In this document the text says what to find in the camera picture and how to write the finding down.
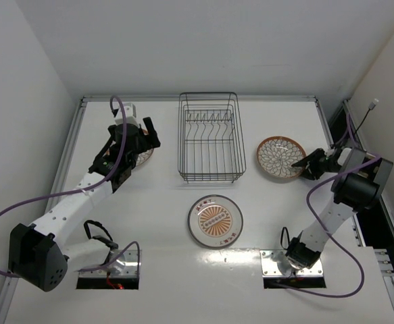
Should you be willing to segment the brown floral pattern plate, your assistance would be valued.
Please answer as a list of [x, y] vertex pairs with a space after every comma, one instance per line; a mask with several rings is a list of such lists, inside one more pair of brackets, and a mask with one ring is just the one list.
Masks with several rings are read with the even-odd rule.
[[258, 165], [269, 176], [280, 180], [298, 178], [304, 167], [293, 167], [293, 164], [305, 157], [302, 146], [284, 136], [266, 138], [260, 142], [256, 150]]

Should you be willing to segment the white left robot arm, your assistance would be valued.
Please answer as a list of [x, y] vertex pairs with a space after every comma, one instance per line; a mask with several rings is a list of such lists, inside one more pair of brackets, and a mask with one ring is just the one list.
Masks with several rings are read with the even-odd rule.
[[93, 236], [68, 246], [70, 234], [103, 200], [130, 177], [141, 153], [160, 146], [150, 117], [144, 126], [111, 125], [110, 138], [76, 187], [48, 213], [11, 231], [9, 270], [44, 292], [55, 289], [67, 272], [110, 268], [119, 246], [106, 236]]

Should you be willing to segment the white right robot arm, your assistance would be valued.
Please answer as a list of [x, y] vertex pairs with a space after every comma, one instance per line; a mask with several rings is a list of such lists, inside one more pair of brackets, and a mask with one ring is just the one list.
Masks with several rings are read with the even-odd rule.
[[286, 258], [294, 269], [311, 268], [340, 226], [355, 214], [371, 209], [380, 199], [393, 162], [360, 148], [321, 148], [293, 164], [303, 167], [302, 176], [318, 180], [333, 173], [328, 204], [316, 220], [289, 243]]

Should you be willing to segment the brown lattice pattern plate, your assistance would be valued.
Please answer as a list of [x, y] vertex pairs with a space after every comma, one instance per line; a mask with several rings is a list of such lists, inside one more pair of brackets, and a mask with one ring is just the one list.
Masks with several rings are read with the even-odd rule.
[[137, 158], [137, 162], [136, 162], [136, 166], [140, 166], [142, 164], [144, 164], [145, 162], [147, 162], [149, 160], [149, 158], [152, 156], [154, 149], [151, 148], [147, 151], [145, 151], [144, 153], [140, 153], [138, 158]]

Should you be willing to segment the sunburst pattern plate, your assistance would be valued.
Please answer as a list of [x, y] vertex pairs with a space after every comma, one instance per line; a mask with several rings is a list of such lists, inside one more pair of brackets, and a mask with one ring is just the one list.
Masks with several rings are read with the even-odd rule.
[[187, 227], [194, 241], [208, 249], [233, 245], [243, 231], [243, 214], [238, 205], [222, 195], [200, 198], [190, 208]]

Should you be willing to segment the aluminium table frame rail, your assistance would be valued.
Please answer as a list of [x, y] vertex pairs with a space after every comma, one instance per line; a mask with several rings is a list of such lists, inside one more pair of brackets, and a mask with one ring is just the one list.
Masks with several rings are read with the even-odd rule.
[[[119, 97], [124, 102], [139, 102], [139, 101], [174, 101], [178, 102], [179, 94], [166, 95], [125, 95], [119, 94]], [[88, 102], [108, 102], [110, 96], [108, 95], [87, 95], [81, 99], [82, 103]], [[192, 95], [183, 97], [191, 100], [228, 100], [235, 99], [233, 95], [221, 94], [220, 92], [196, 92]], [[243, 95], [238, 94], [237, 99], [241, 101], [274, 101], [274, 102], [318, 102], [318, 98], [313, 95]]]

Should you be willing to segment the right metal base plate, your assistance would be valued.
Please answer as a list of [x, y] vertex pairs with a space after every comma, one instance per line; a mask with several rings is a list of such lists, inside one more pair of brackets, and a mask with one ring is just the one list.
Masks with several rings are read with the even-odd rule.
[[260, 261], [264, 279], [324, 277], [321, 260], [317, 260], [309, 269], [296, 269], [287, 260], [284, 250], [260, 250]]

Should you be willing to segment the metal base plate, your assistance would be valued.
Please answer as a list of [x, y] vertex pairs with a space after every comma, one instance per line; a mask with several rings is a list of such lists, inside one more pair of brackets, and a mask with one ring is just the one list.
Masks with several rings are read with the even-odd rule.
[[317, 260], [309, 269], [296, 269], [287, 260], [284, 250], [260, 250], [260, 261], [264, 279], [324, 277], [321, 260]]
[[79, 278], [101, 278], [107, 274], [114, 279], [137, 279], [137, 268], [141, 263], [138, 262], [138, 251], [127, 250], [114, 263], [106, 269], [96, 271], [80, 272]]

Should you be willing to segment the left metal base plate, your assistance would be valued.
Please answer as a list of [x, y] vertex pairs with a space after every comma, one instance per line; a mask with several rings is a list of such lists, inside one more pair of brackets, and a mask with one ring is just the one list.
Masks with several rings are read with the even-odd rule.
[[137, 279], [137, 268], [141, 263], [138, 262], [138, 251], [127, 250], [114, 263], [106, 269], [96, 271], [80, 272], [79, 278], [101, 278], [107, 274], [114, 279]]

